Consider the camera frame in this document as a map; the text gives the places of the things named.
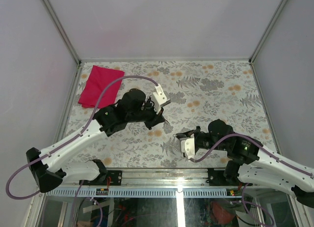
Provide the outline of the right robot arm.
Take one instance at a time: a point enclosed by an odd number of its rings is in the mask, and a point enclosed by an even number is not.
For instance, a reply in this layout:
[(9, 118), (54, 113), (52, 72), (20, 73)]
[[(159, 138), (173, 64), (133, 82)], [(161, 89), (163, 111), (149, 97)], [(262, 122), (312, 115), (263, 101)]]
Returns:
[(183, 156), (194, 163), (207, 158), (214, 150), (227, 153), (224, 171), (212, 174), (210, 185), (256, 184), (281, 191), (307, 207), (314, 206), (314, 170), (288, 159), (260, 141), (235, 133), (232, 126), (217, 119), (208, 125), (174, 135), (180, 141)]

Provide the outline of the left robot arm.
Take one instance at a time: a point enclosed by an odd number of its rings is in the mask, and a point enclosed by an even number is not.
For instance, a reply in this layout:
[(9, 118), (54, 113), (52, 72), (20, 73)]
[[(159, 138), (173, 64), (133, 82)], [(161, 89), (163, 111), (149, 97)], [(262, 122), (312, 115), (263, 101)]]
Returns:
[(47, 193), (65, 183), (107, 185), (110, 175), (100, 159), (83, 163), (70, 163), (70, 159), (93, 142), (124, 130), (129, 123), (143, 122), (149, 130), (164, 123), (163, 107), (169, 103), (169, 95), (161, 88), (150, 97), (134, 88), (117, 103), (99, 109), (86, 127), (47, 148), (29, 149), (26, 157), (39, 191)]

